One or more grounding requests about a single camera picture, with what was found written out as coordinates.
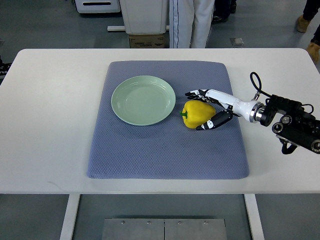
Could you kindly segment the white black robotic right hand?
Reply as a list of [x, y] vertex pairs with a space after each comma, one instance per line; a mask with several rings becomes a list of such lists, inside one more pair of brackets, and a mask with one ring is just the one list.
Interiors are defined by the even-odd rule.
[[216, 129], [230, 121], [233, 116], [243, 117], [246, 121], [255, 123], [257, 122], [256, 113], [264, 106], [263, 103], [257, 100], [243, 101], [233, 95], [215, 89], [192, 90], [185, 95], [189, 100], [213, 103], [224, 108], [209, 120], [198, 125], [196, 127], [197, 131]]

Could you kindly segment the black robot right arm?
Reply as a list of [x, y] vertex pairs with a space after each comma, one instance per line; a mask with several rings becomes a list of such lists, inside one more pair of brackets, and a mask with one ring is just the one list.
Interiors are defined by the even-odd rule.
[[276, 114], [281, 114], [280, 120], [273, 124], [272, 132], [279, 138], [284, 155], [292, 154], [297, 147], [303, 147], [313, 153], [320, 153], [320, 121], [310, 112], [305, 111], [305, 104], [262, 91], [262, 82], [256, 72], [250, 73], [250, 80], [257, 93], [254, 100], [261, 94], [267, 96], [265, 103], [257, 102], [250, 112], [249, 121], [259, 122], [269, 126]]

